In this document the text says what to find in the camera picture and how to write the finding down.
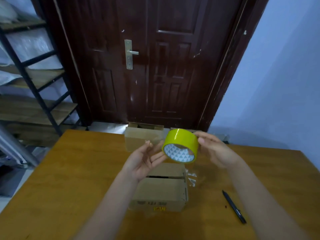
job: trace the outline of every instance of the forearm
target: forearm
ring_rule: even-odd
[[[260,240],[309,239],[242,158],[228,173]]]
[[[136,179],[121,171],[74,240],[114,239],[137,185]]]

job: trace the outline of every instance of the wooden table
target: wooden table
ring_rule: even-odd
[[[230,146],[286,211],[320,239],[320,174],[300,151]],[[123,135],[68,130],[0,214],[1,239],[70,239],[92,214],[130,153]],[[181,213],[128,211],[118,239],[255,239],[226,174],[199,156]],[[242,210],[243,225],[222,196]]]

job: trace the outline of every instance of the yellow tape roll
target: yellow tape roll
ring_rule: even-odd
[[[191,163],[197,158],[198,138],[186,129],[173,129],[165,138],[162,151],[176,162]]]

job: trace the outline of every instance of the dark red door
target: dark red door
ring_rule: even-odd
[[[195,128],[241,2],[58,0],[94,120]]]

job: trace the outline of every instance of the hand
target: hand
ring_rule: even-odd
[[[152,169],[166,159],[166,155],[162,151],[155,154],[161,150],[162,145],[163,141],[156,146],[147,141],[143,146],[131,153],[122,170],[131,174],[138,182],[141,181]]]
[[[218,137],[206,132],[197,131],[200,152],[210,157],[210,161],[220,168],[228,168],[234,165],[241,157],[224,144]]]

